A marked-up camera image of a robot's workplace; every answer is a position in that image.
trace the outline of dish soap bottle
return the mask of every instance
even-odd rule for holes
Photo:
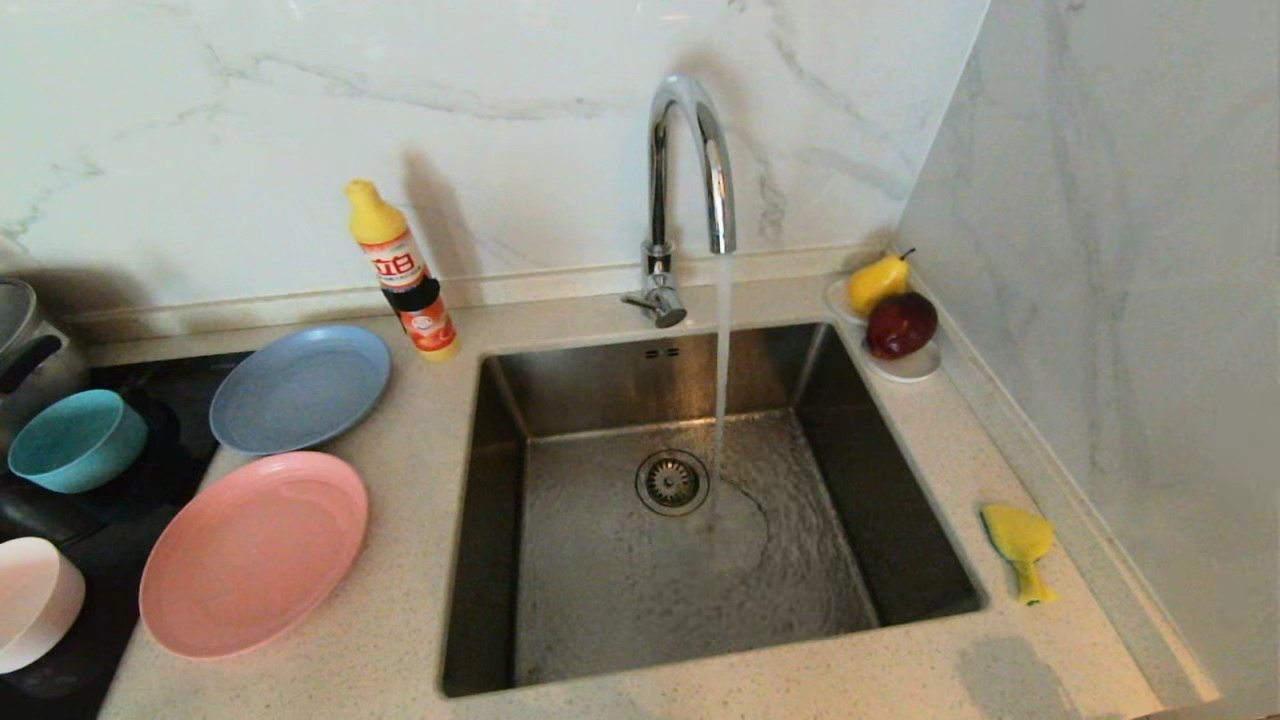
[[[347,199],[351,234],[372,263],[383,296],[399,315],[404,334],[433,363],[453,357],[458,333],[440,300],[440,281],[428,272],[404,213],[388,205],[366,179],[347,183]]]

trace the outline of bottle label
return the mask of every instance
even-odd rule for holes
[[[417,284],[426,274],[426,263],[417,252],[413,236],[404,231],[390,242],[360,246],[378,273],[378,282],[390,290],[401,290]]]
[[[443,350],[453,342],[453,338],[458,337],[442,300],[436,300],[424,310],[410,313],[401,310],[398,315],[401,324],[404,325],[404,333],[419,350],[429,352]]]

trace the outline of faucet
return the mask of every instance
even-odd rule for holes
[[[641,246],[644,295],[622,297],[623,302],[644,307],[659,328],[669,328],[687,314],[676,292],[676,282],[671,274],[673,247],[667,242],[667,115],[672,106],[680,108],[698,141],[712,252],[724,255],[737,250],[733,178],[716,105],[707,88],[692,77],[669,76],[658,83],[653,105],[649,106],[649,238]]]

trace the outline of stainless steel sink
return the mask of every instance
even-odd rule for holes
[[[449,697],[969,612],[979,596],[827,324],[484,360]]]

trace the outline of wall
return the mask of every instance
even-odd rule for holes
[[[1277,14],[993,1],[899,228],[1221,683],[1184,717],[1280,707]]]
[[[412,210],[447,278],[639,266],[673,69],[728,126],[744,251],[878,247],[986,5],[12,0],[0,270],[74,281],[69,311],[369,287],[352,177]]]

